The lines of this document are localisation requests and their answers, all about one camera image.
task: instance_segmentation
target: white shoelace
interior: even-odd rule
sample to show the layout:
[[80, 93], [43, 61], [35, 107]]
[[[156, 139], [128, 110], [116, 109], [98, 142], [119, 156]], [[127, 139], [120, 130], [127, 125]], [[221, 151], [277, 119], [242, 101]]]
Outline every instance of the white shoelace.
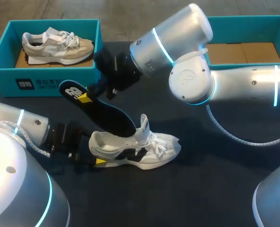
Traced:
[[150, 134], [147, 138], [147, 142], [144, 147], [152, 144], [155, 154], [157, 157], [161, 157], [163, 154], [167, 154], [166, 142], [162, 139], [159, 139], [153, 132], [150, 131]]
[[59, 42], [58, 44], [64, 44], [66, 47], [65, 49], [69, 47], [78, 47], [79, 46], [79, 37], [75, 35], [73, 32], [69, 33], [66, 31], [60, 31], [59, 35], [65, 40], [62, 42]]

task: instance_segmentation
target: new balance logo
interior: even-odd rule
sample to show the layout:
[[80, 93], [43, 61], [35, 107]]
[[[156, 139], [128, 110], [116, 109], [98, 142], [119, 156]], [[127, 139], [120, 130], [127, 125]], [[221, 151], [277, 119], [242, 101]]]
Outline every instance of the new balance logo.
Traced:
[[115, 159], [123, 160], [127, 158], [129, 161], [140, 162], [142, 158], [147, 154], [147, 150], [142, 148], [136, 155], [136, 149], [125, 149]]
[[75, 99], [78, 99], [82, 95], [82, 91], [80, 91], [76, 87], [65, 89], [65, 92], [68, 93], [70, 96], [73, 96]]

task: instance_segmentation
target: cable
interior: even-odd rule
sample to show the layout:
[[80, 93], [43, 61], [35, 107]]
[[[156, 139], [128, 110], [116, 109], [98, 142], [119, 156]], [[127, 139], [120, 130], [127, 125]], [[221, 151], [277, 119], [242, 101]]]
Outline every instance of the cable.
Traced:
[[21, 134], [24, 136], [24, 140], [26, 143], [28, 143], [28, 145], [35, 151], [37, 151], [38, 153], [46, 156], [46, 157], [51, 157], [49, 152], [46, 152], [44, 150], [39, 149], [36, 145], [33, 144], [33, 142], [31, 141], [31, 139], [28, 137], [27, 133], [23, 130], [23, 128], [21, 128], [19, 125], [17, 125], [16, 123], [13, 122], [9, 122], [9, 121], [0, 121], [0, 125], [2, 124], [6, 124], [11, 126], [12, 128], [17, 128], [18, 131], [21, 132]]
[[231, 133], [229, 133], [228, 131], [226, 131], [217, 121], [216, 119], [214, 118], [213, 114], [211, 113], [211, 109], [209, 107], [209, 105], [206, 106], [207, 108], [207, 112], [208, 112], [208, 115], [210, 116], [211, 120], [213, 121], [213, 123], [224, 133], [226, 134], [227, 136], [229, 136], [231, 139], [237, 141], [237, 142], [240, 142], [240, 143], [243, 143], [243, 144], [246, 144], [246, 145], [249, 145], [249, 146], [255, 146], [255, 147], [266, 147], [266, 146], [272, 146], [272, 145], [275, 145], [275, 144], [278, 144], [280, 143], [280, 139], [278, 140], [274, 140], [274, 141], [271, 141], [271, 142], [267, 142], [267, 143], [252, 143], [252, 142], [249, 142], [249, 141], [245, 141], [245, 140], [242, 140], [240, 138], [237, 138], [235, 136], [233, 136]]

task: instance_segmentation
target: black table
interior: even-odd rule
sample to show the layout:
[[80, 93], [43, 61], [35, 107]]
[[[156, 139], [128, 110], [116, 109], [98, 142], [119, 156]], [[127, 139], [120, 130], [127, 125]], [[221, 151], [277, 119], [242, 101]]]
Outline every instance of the black table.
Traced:
[[[128, 51], [128, 45], [105, 43], [113, 53]], [[256, 226], [252, 196], [259, 182], [280, 166], [280, 145], [253, 148], [222, 135], [204, 106], [189, 106], [173, 97], [168, 76], [166, 69], [153, 78], [142, 77], [107, 102], [123, 109], [137, 127], [145, 113], [153, 132], [178, 137], [182, 150], [172, 163], [149, 171], [120, 166], [76, 172], [61, 156], [47, 161], [34, 154], [48, 171], [50, 165], [65, 166], [64, 174], [53, 178], [68, 197], [71, 226]], [[0, 96], [0, 102], [52, 122], [76, 120], [89, 130], [100, 130], [63, 98]], [[229, 104], [212, 110], [228, 131], [242, 139], [266, 142], [280, 137], [280, 107]]]

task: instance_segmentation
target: white sneaker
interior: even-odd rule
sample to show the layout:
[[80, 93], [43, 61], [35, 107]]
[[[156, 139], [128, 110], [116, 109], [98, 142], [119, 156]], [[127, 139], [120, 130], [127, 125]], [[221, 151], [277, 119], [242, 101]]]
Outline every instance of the white sneaker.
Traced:
[[41, 35], [24, 33], [22, 46], [30, 65], [50, 62], [72, 65], [88, 58], [94, 49], [91, 40], [51, 27]]
[[132, 164], [141, 169], [153, 169], [178, 155], [181, 150], [178, 141], [171, 135], [152, 133], [146, 115], [142, 114], [141, 127], [132, 137], [123, 138], [95, 131], [89, 140], [89, 149], [95, 157], [102, 159], [96, 167]]

